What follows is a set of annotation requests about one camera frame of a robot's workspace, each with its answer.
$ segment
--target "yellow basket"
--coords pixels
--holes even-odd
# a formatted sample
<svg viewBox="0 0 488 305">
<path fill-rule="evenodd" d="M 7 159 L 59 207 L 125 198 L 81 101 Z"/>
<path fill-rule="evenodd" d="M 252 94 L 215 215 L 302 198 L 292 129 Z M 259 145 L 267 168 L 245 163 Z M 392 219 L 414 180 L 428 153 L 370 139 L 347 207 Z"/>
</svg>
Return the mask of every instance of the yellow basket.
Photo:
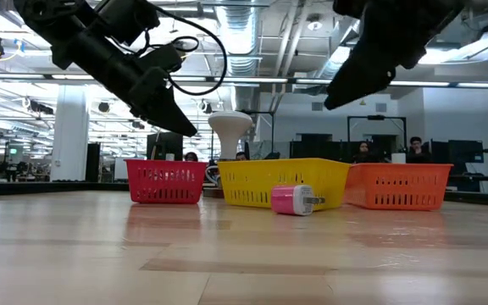
<svg viewBox="0 0 488 305">
<path fill-rule="evenodd" d="M 228 204 L 270 208 L 273 187 L 306 184 L 315 196 L 325 198 L 325 204 L 315 210 L 341 206 L 350 168 L 350 164 L 320 158 L 230 161 L 218 166 Z"/>
</svg>

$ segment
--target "ceiling light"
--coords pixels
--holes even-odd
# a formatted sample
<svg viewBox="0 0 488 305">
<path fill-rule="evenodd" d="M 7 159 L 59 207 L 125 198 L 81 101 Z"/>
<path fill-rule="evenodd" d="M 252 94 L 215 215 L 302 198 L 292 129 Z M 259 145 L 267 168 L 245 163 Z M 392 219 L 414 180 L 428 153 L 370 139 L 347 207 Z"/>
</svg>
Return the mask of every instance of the ceiling light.
<svg viewBox="0 0 488 305">
<path fill-rule="evenodd" d="M 306 18 L 306 21 L 309 22 L 308 29 L 311 31 L 317 31 L 323 26 L 323 24 L 321 23 L 321 14 L 310 14 Z"/>
<path fill-rule="evenodd" d="M 206 77 L 201 77 L 201 76 L 178 76 L 178 75 L 172 76 L 171 75 L 170 78 L 174 81 L 190 81 L 190 82 L 202 82 L 207 80 Z"/>
<path fill-rule="evenodd" d="M 317 30 L 321 29 L 322 26 L 323 26 L 323 24 L 321 22 L 314 21 L 314 22 L 310 22 L 308 24 L 308 29 L 311 31 L 317 31 Z"/>
<path fill-rule="evenodd" d="M 451 61 L 470 60 L 472 57 L 488 49 L 488 37 L 483 37 L 477 42 L 470 43 L 458 49 L 450 58 Z"/>
<path fill-rule="evenodd" d="M 39 74 L 29 74 L 29 73 L 0 73 L 0 80 L 5 79 L 24 79 L 24 80 L 36 80 L 36 79 L 44 79 L 44 75 Z"/>
<path fill-rule="evenodd" d="M 93 80 L 91 75 L 52 75 L 55 80 Z"/>
<path fill-rule="evenodd" d="M 457 88 L 488 89 L 488 83 L 458 83 Z"/>
<path fill-rule="evenodd" d="M 441 64 L 451 59 L 457 49 L 452 50 L 439 50 L 439 49 L 427 49 L 427 53 L 419 60 L 419 64 Z"/>
<path fill-rule="evenodd" d="M 286 78 L 268 78 L 268 77 L 225 77 L 224 82 L 235 83 L 273 83 L 273 84 L 285 84 Z"/>
<path fill-rule="evenodd" d="M 329 85 L 331 80 L 324 80 L 324 79 L 296 79 L 295 82 L 297 84 L 306 84 L 306 85 Z"/>
<path fill-rule="evenodd" d="M 445 81 L 403 81 L 394 80 L 391 86 L 415 86 L 415 87 L 447 87 L 448 82 Z"/>
</svg>

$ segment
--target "white lamp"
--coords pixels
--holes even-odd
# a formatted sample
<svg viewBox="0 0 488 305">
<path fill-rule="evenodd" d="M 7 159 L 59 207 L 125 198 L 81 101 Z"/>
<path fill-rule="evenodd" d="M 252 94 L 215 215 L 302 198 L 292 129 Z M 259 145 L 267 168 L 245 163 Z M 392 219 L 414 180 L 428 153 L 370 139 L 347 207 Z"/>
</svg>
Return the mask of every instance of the white lamp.
<svg viewBox="0 0 488 305">
<path fill-rule="evenodd" d="M 208 123 L 219 137 L 219 159 L 234 160 L 238 140 L 252 126 L 252 118 L 238 111 L 219 111 L 210 115 Z"/>
</svg>

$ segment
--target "person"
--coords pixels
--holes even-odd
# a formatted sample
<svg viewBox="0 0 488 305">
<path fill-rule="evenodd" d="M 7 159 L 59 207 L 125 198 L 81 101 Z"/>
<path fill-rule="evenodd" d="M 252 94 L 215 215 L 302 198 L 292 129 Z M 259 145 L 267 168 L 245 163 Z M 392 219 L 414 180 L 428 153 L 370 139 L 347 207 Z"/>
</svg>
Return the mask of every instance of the person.
<svg viewBox="0 0 488 305">
<path fill-rule="evenodd" d="M 199 157 L 194 152 L 188 152 L 185 155 L 184 160 L 187 162 L 199 162 Z"/>
<path fill-rule="evenodd" d="M 430 154 L 423 150 L 423 142 L 418 136 L 412 136 L 410 139 L 410 151 L 406 156 L 406 163 L 409 164 L 427 164 L 432 162 Z"/>
<path fill-rule="evenodd" d="M 359 144 L 359 152 L 355 156 L 353 156 L 353 162 L 355 164 L 378 162 L 378 159 L 375 157 L 375 155 L 370 152 L 369 143 L 367 141 L 362 141 Z"/>
<path fill-rule="evenodd" d="M 237 152 L 236 153 L 236 161 L 246 161 L 246 153 L 245 152 Z"/>
</svg>

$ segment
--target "wall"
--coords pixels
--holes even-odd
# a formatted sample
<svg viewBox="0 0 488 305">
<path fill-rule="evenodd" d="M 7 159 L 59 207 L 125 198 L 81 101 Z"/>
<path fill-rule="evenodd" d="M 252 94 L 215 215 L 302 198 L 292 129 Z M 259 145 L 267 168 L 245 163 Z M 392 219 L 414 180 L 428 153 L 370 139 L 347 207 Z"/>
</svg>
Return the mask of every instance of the wall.
<svg viewBox="0 0 488 305">
<path fill-rule="evenodd" d="M 412 136 L 425 137 L 423 94 L 423 89 L 419 88 L 398 100 L 398 115 L 406 117 L 408 140 Z"/>
<path fill-rule="evenodd" d="M 483 141 L 488 148 L 488 90 L 424 89 L 424 134 L 427 140 Z M 488 175 L 488 154 L 473 166 L 470 171 Z M 488 192 L 488 182 L 483 188 Z"/>
<path fill-rule="evenodd" d="M 274 138 L 276 141 L 295 141 L 297 134 L 330 134 L 332 141 L 347 140 L 347 117 L 332 116 L 323 118 L 276 117 Z M 352 141 L 364 140 L 365 135 L 401 135 L 402 132 L 390 120 L 368 121 L 353 119 L 351 124 Z"/>
<path fill-rule="evenodd" d="M 261 104 L 270 103 L 270 95 L 262 95 Z M 312 111 L 311 103 L 323 102 L 324 96 L 310 97 L 304 94 L 286 94 L 282 99 L 274 122 L 274 138 L 276 141 L 295 141 L 297 134 L 315 133 L 330 134 L 333 141 L 347 140 L 347 116 L 366 116 L 376 113 L 376 103 L 386 103 L 386 116 L 397 116 L 397 101 L 392 101 L 389 95 L 376 94 L 361 101 L 344 107 L 320 112 Z M 256 137 L 260 141 L 270 141 L 270 117 L 258 121 Z M 396 135 L 401 136 L 402 122 L 390 120 L 368 121 L 353 119 L 351 122 L 352 141 L 361 141 L 365 135 Z"/>
</svg>

